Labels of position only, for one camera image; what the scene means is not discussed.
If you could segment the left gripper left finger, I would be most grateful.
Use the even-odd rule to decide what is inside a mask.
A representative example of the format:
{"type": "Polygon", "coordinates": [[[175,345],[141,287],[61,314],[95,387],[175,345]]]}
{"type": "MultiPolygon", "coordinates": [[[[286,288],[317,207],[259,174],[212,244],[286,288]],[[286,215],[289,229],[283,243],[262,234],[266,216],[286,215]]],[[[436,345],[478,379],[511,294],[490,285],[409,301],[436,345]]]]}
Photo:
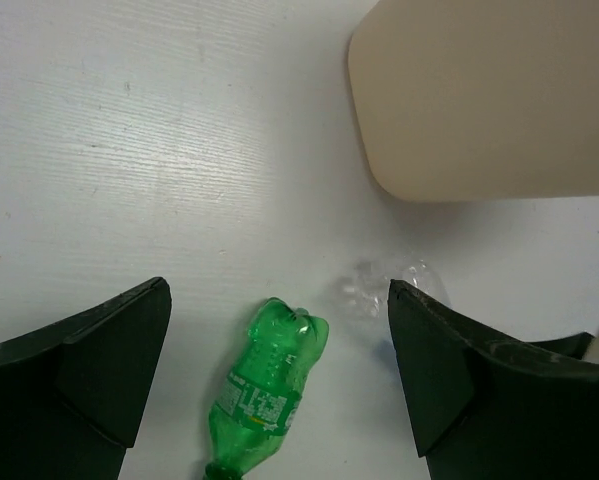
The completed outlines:
{"type": "Polygon", "coordinates": [[[0,343],[0,479],[118,478],[171,309],[155,277],[0,343]]]}

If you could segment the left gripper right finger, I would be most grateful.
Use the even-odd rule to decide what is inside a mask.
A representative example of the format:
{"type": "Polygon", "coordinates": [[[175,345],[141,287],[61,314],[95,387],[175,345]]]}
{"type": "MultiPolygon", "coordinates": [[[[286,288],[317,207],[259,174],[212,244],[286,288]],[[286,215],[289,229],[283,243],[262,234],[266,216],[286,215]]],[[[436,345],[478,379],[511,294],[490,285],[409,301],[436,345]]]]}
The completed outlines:
{"type": "Polygon", "coordinates": [[[434,479],[599,479],[591,334],[524,342],[402,280],[388,319],[417,453],[434,479]]]}

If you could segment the clear bottle blue label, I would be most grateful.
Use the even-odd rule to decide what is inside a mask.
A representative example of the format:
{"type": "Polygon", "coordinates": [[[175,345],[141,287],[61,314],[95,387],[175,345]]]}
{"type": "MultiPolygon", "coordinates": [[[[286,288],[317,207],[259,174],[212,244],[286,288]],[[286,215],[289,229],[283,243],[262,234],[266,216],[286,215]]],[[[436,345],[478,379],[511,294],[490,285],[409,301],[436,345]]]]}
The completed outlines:
{"type": "Polygon", "coordinates": [[[443,305],[451,305],[440,276],[416,254],[362,259],[334,281],[332,295],[359,319],[385,318],[392,280],[405,281],[443,305]]]}

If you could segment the green plastic bottle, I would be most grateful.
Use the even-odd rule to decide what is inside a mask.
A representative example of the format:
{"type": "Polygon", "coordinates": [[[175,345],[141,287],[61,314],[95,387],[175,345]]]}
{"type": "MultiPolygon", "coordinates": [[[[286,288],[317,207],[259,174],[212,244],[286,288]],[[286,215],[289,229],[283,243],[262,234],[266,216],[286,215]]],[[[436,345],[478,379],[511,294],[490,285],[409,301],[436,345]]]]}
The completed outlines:
{"type": "Polygon", "coordinates": [[[205,479],[241,479],[277,453],[325,350],[328,322],[277,297],[253,316],[209,412],[205,479]]]}

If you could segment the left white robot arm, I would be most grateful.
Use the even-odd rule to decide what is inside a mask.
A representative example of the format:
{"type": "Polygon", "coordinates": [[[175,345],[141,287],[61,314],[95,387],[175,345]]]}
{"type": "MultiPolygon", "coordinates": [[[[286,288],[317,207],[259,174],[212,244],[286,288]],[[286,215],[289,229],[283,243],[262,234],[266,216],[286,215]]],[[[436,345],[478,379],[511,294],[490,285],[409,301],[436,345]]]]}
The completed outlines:
{"type": "MultiPolygon", "coordinates": [[[[0,343],[0,479],[115,479],[168,328],[168,283],[0,343]]],[[[524,342],[400,280],[390,334],[434,479],[599,479],[599,332],[524,342]]],[[[329,327],[278,298],[255,314],[209,418],[207,479],[241,479],[288,432],[329,327]]]]}

